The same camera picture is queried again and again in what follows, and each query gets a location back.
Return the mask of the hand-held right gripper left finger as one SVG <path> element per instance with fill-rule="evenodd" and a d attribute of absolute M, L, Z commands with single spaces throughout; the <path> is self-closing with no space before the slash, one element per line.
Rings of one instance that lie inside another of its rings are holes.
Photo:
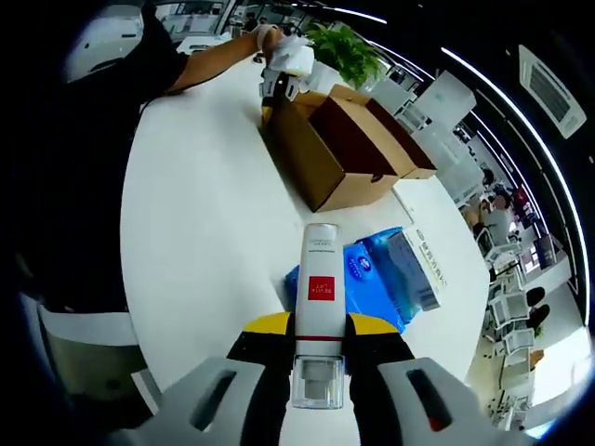
<path fill-rule="evenodd" d="M 111 445 L 276 445 L 296 349 L 290 312 L 246 325 L 224 357 L 209 357 L 161 396 L 157 413 L 109 436 Z"/>

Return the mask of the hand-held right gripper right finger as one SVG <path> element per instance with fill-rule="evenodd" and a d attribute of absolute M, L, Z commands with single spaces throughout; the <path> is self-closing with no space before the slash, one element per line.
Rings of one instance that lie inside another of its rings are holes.
<path fill-rule="evenodd" d="M 346 316 L 346 360 L 362 445 L 526 445 L 492 425 L 475 393 L 430 358 L 417 358 L 389 322 Z"/>

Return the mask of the person's left hand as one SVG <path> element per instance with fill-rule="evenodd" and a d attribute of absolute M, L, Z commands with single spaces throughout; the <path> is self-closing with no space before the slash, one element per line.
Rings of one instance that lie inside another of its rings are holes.
<path fill-rule="evenodd" d="M 258 52 L 262 53 L 265 60 L 269 62 L 276 47 L 284 38 L 284 32 L 276 25 L 261 24 L 252 31 L 252 34 L 256 37 Z"/>

